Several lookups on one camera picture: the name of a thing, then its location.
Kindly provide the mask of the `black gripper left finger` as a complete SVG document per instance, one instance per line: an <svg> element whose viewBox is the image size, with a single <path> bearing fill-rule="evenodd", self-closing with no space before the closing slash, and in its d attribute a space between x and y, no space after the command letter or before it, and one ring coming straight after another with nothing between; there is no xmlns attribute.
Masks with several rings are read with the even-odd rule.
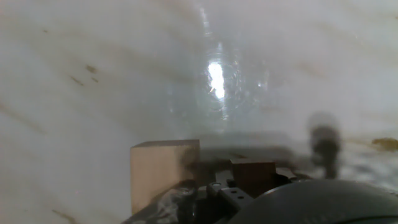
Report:
<svg viewBox="0 0 398 224"><path fill-rule="evenodd" d="M237 187L230 170L215 173L215 181L206 186L207 208L210 209L211 223L225 224L253 198Z"/></svg>

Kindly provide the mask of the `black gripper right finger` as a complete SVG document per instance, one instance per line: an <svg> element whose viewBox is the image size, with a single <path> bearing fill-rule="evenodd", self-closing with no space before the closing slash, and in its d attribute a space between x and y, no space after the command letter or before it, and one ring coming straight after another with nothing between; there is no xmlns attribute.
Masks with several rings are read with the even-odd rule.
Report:
<svg viewBox="0 0 398 224"><path fill-rule="evenodd" d="M311 179L312 178L309 175L293 172L285 167L277 167L275 174L275 187Z"/></svg>

